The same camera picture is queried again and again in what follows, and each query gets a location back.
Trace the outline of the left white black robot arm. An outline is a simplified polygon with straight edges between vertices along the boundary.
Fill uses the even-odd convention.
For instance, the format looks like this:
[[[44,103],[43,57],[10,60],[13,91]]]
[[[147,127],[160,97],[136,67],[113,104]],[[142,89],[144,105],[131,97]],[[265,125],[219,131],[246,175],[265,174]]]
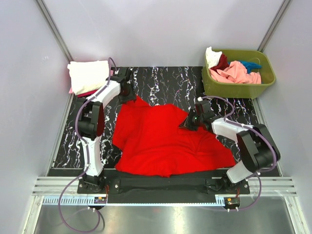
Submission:
[[[100,138],[104,133],[104,108],[118,97],[121,104],[136,101],[133,77],[130,68],[120,68],[113,72],[105,84],[89,97],[77,99],[78,108],[75,131],[82,143],[84,169],[78,177],[80,187],[90,188],[100,193],[105,188],[103,165],[100,159]]]

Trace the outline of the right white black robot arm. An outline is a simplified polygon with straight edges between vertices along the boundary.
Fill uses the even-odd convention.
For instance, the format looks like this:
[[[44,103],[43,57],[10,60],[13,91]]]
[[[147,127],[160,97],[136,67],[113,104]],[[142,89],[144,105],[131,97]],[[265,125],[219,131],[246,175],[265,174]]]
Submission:
[[[244,125],[217,116],[205,100],[198,101],[179,125],[179,128],[191,131],[200,127],[235,141],[240,149],[240,161],[217,181],[218,190],[233,193],[240,182],[259,175],[261,171],[274,169],[280,160],[280,152],[264,124]]]

